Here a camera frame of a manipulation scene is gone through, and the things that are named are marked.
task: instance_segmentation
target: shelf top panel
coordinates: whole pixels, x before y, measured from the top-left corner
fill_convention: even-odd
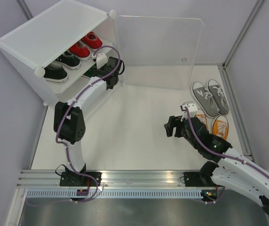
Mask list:
[[[61,0],[1,37],[0,48],[32,69],[46,67],[107,16],[75,0]]]

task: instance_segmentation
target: shoe sole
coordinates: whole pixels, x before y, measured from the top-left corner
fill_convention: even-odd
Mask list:
[[[72,67],[72,66],[69,66],[69,65],[66,65],[66,64],[64,64],[64,63],[62,63],[62,62],[58,62],[58,61],[55,61],[56,63],[59,63],[59,64],[61,64],[61,65],[63,65],[63,66],[65,66],[65,67],[67,67],[67,68],[69,68],[69,69],[71,69],[71,70],[77,70],[77,69],[79,69],[80,67],[81,67],[81,63],[79,63],[79,65],[77,65],[77,66],[75,66],[75,67]]]
[[[228,115],[228,113],[227,114],[221,114],[220,113],[220,109],[219,109],[219,113],[218,113],[219,115],[222,115],[222,116],[227,116]]]
[[[69,75],[67,75],[67,77],[65,77],[64,79],[49,79],[49,78],[45,78],[46,81],[50,81],[50,82],[53,82],[53,83],[65,83],[68,79],[69,79]]]
[[[191,87],[191,95],[193,96],[193,98],[196,100],[196,102],[199,104],[199,106],[202,108],[202,110],[204,111],[204,113],[206,114],[206,116],[208,117],[208,118],[211,118],[211,119],[213,119],[213,118],[215,118],[216,116],[210,116],[210,115],[208,115],[208,113],[206,112],[206,110],[204,109],[204,107],[202,106],[202,104],[197,100],[197,98],[196,98],[196,96],[195,96],[195,94],[194,94],[194,92],[193,92],[193,85],[192,85],[192,87]]]
[[[91,58],[91,55],[88,55],[87,57],[79,57],[79,56],[75,55],[75,57],[77,57],[80,61],[86,62],[87,60],[89,60]]]
[[[220,115],[216,116],[215,120],[212,121],[212,132],[211,132],[211,133],[213,133],[213,127],[214,127],[215,121],[216,121],[216,119],[217,119],[219,116],[220,116]]]

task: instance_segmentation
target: clear plastic panel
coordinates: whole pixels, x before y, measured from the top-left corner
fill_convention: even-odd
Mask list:
[[[119,16],[115,28],[126,84],[168,89],[188,85],[204,28],[200,19]]]

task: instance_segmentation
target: orange sneaker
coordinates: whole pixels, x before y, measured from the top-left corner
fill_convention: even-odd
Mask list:
[[[229,122],[226,117],[220,115],[218,116],[212,126],[213,134],[227,140],[229,133]]]
[[[196,117],[203,123],[206,125],[206,129],[209,130],[208,128],[208,122],[206,120],[206,114],[204,113],[203,110],[198,109],[196,112]]]

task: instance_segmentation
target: gray sneaker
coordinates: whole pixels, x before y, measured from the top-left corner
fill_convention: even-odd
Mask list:
[[[211,79],[208,82],[208,89],[213,95],[213,99],[219,108],[219,114],[227,115],[229,113],[229,105],[219,83],[216,80]]]
[[[191,94],[208,117],[214,118],[218,115],[219,108],[213,99],[213,95],[201,82],[197,81],[193,84]]]

